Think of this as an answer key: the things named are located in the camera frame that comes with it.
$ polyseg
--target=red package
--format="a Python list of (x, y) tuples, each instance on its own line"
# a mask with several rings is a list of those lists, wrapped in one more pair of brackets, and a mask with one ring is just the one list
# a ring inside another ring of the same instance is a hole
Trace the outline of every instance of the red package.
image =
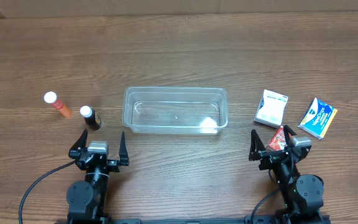
[(268, 146), (271, 147), (274, 151), (283, 150), (285, 147), (285, 136), (284, 128), (280, 126), (277, 129), (277, 132), (274, 134), (272, 140), (268, 143)]

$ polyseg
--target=transparent plastic bin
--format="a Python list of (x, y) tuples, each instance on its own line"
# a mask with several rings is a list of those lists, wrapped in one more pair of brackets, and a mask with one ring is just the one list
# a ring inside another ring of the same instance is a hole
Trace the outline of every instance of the transparent plastic bin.
[(222, 88), (134, 86), (125, 90), (122, 123), (135, 133), (217, 134), (227, 126)]

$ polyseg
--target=white bottle cap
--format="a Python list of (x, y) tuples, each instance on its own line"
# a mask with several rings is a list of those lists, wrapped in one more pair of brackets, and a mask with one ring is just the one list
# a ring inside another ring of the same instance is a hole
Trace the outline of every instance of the white bottle cap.
[(92, 109), (89, 106), (83, 106), (80, 109), (80, 113), (84, 118), (89, 118), (92, 116)]
[(44, 100), (47, 103), (54, 103), (57, 101), (57, 95), (56, 95), (56, 93), (49, 91), (45, 94)]

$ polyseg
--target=black cable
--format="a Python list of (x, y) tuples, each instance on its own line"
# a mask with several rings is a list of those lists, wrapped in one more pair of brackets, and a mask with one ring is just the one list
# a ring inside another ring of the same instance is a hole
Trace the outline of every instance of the black cable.
[(23, 224), (23, 218), (22, 218), (22, 211), (23, 211), (23, 206), (24, 206), (24, 201), (25, 201), (25, 198), (27, 198), (27, 196), (29, 195), (30, 191), (44, 178), (46, 178), (48, 175), (58, 171), (58, 170), (61, 170), (63, 168), (66, 168), (70, 165), (73, 165), (75, 163), (75, 160), (74, 161), (71, 161), (65, 165), (62, 165), (60, 167), (57, 167), (56, 169), (54, 170), (51, 170), (49, 172), (47, 172), (46, 174), (42, 175), (40, 178), (38, 178), (34, 183), (32, 183), (32, 185), (27, 189), (27, 191), (25, 192), (23, 198), (22, 198), (22, 201), (20, 203), (20, 206), (19, 206), (19, 224)]
[(272, 174), (270, 173), (270, 171), (272, 171), (272, 170), (271, 169), (268, 170), (268, 176), (270, 177), (270, 180), (272, 180), (272, 182), (274, 184), (277, 184), (276, 181), (273, 179)]
[(255, 213), (256, 213), (256, 210), (258, 210), (258, 208), (267, 200), (269, 199), (271, 196), (277, 194), (277, 192), (279, 191), (279, 189), (273, 191), (272, 193), (266, 195), (266, 197), (264, 197), (254, 208), (254, 210), (252, 211), (252, 214), (251, 214), (251, 224), (254, 224), (254, 216), (255, 216)]
[[(292, 176), (292, 173), (293, 173), (293, 155), (292, 153), (289, 152), (289, 156), (290, 156), (290, 162), (291, 162), (291, 170), (290, 170), (290, 176), (289, 176), (289, 179), (287, 181), (287, 183), (291, 180), (291, 176)], [(276, 181), (274, 181), (273, 177), (272, 177), (272, 174), (270, 173), (271, 172), (271, 169), (268, 170), (268, 176), (270, 177), (270, 180), (273, 181), (273, 183), (276, 184)], [(267, 200), (269, 199), (271, 196), (277, 194), (277, 192), (279, 191), (280, 189), (277, 189), (275, 191), (273, 191), (272, 193), (268, 194), (266, 197), (264, 197), (254, 208), (254, 210), (252, 211), (252, 214), (251, 214), (251, 218), (250, 218), (250, 221), (251, 223), (250, 224), (254, 224), (254, 217), (255, 217), (255, 213), (256, 213), (256, 210), (258, 210), (258, 208)]]

